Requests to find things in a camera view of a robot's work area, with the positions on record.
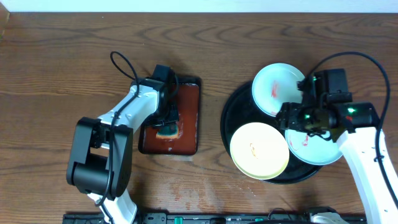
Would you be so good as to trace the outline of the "green yellow sponge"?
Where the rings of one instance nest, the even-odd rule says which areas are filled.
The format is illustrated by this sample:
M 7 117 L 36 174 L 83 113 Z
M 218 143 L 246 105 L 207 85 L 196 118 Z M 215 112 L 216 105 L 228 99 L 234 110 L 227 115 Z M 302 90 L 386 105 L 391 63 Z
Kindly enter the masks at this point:
M 177 123 L 168 124 L 160 127 L 156 132 L 157 139 L 177 139 L 179 135 L 179 128 Z

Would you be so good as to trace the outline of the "yellow plate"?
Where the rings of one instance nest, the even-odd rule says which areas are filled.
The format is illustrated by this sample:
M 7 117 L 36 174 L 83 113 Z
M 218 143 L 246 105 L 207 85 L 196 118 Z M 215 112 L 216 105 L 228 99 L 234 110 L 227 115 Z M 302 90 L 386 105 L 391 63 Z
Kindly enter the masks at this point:
M 229 151 L 235 166 L 258 180 L 277 177 L 286 169 L 290 150 L 283 135 L 265 123 L 248 123 L 232 135 Z

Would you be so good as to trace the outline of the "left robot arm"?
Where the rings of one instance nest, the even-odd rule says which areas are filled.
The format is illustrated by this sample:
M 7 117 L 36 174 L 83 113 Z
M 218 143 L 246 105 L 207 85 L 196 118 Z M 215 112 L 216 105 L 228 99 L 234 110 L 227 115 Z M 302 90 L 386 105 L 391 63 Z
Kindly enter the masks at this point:
M 137 205 L 127 191 L 133 135 L 142 125 L 175 124 L 178 112 L 171 98 L 177 91 L 174 71 L 157 65 L 151 77 L 136 79 L 112 110 L 77 122 L 66 180 L 95 202 L 107 223 L 134 223 Z

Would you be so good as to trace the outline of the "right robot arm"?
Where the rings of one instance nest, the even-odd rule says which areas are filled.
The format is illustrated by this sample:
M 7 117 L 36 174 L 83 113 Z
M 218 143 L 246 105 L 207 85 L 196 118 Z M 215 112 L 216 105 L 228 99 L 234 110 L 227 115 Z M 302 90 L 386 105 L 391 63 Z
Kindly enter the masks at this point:
M 397 222 L 397 174 L 382 119 L 370 102 L 355 102 L 343 69 L 315 72 L 297 82 L 300 103 L 283 103 L 276 118 L 284 130 L 333 141 L 346 159 L 368 223 Z

